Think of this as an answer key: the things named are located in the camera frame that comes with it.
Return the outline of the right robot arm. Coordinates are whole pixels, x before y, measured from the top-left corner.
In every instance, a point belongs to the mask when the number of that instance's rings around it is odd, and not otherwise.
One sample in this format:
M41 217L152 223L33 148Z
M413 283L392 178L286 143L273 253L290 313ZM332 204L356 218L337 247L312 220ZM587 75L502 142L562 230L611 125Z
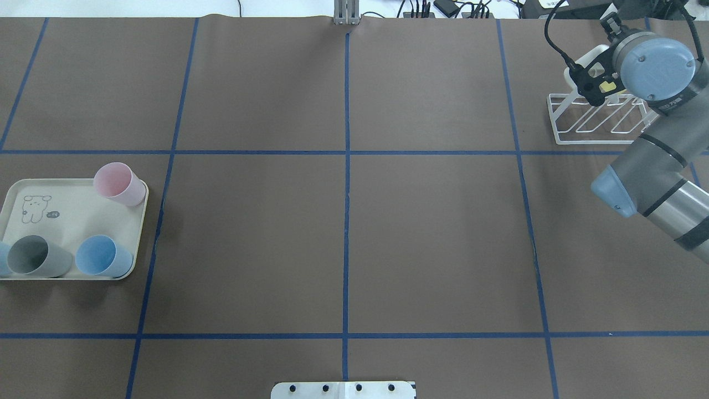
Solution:
M616 83L657 113L656 119L592 183L593 193L623 217L639 214L707 261L707 191L682 172L707 150L707 60L654 32L606 28L609 44L569 77L593 105L603 81Z

